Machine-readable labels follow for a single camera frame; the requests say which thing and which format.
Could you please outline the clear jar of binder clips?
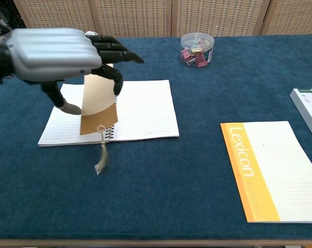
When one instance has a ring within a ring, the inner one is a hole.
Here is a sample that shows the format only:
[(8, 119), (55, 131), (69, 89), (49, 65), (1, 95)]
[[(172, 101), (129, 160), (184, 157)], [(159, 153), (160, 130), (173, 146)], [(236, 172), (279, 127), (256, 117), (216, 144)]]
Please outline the clear jar of binder clips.
[(215, 39), (205, 33), (189, 33), (181, 37), (181, 62), (189, 67), (206, 67), (212, 59)]

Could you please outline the wooden wicker folding screen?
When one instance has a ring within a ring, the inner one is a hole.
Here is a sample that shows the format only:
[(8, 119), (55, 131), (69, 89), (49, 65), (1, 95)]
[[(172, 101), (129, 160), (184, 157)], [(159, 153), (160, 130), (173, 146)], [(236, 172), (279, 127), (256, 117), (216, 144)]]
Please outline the wooden wicker folding screen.
[(312, 0), (13, 0), (27, 27), (114, 37), (312, 34)]

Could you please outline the blue table mat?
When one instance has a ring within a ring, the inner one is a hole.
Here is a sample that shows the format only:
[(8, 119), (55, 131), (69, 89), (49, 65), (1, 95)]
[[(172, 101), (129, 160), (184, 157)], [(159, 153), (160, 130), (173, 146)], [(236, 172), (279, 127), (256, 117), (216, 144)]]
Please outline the blue table mat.
[(312, 88), (312, 35), (217, 37), (211, 63), (180, 61), (179, 38), (123, 38), (143, 64), (126, 81), (169, 80), (179, 138), (40, 148), (52, 111), (38, 86), (0, 85), (0, 239), (312, 240), (312, 224), (248, 223), (222, 122), (287, 120), (312, 162), (292, 103)]

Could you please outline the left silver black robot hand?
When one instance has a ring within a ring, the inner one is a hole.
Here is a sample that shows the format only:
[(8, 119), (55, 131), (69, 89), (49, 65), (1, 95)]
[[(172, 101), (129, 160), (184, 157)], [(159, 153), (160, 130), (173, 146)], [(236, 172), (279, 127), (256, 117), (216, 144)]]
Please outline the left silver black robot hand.
[(129, 51), (117, 39), (107, 35), (87, 35), (73, 28), (17, 28), (6, 41), (7, 75), (33, 85), (39, 84), (54, 106), (62, 112), (81, 115), (81, 109), (68, 103), (58, 88), (58, 82), (81, 75), (98, 75), (114, 81), (118, 96), (123, 76), (110, 65), (143, 59)]

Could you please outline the orange white Lexicon notebook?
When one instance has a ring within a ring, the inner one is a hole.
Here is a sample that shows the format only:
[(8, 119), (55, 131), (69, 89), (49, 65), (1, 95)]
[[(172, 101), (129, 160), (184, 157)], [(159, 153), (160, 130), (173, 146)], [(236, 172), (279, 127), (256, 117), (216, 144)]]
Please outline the orange white Lexicon notebook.
[(312, 162), (289, 122), (220, 127), (247, 222), (312, 223)]

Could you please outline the open white spiral notebook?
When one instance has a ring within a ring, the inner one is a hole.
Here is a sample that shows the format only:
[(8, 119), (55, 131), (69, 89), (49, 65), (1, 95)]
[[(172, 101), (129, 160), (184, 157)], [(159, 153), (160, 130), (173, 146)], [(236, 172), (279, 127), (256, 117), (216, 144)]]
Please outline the open white spiral notebook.
[[(125, 81), (116, 101), (117, 123), (105, 132), (107, 142), (138, 141), (179, 137), (170, 83), (160, 81)], [(40, 147), (99, 144), (97, 131), (81, 135), (81, 116), (53, 108), (38, 141)]]

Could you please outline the brown cream tasselled bookmark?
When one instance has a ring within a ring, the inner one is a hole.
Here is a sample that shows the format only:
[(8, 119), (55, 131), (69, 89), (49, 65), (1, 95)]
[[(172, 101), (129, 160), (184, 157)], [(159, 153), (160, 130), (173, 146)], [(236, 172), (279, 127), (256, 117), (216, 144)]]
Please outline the brown cream tasselled bookmark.
[(98, 75), (84, 77), (80, 134), (95, 133), (100, 141), (100, 160), (94, 166), (97, 175), (107, 166), (109, 153), (106, 143), (112, 138), (113, 126), (118, 121), (113, 86), (113, 80)]

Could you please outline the white USB hub box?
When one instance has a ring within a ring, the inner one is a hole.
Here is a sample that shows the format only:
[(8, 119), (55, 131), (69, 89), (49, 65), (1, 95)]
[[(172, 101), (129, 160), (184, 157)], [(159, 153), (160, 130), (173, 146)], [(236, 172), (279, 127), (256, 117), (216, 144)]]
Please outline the white USB hub box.
[(294, 88), (290, 98), (312, 133), (312, 89)]

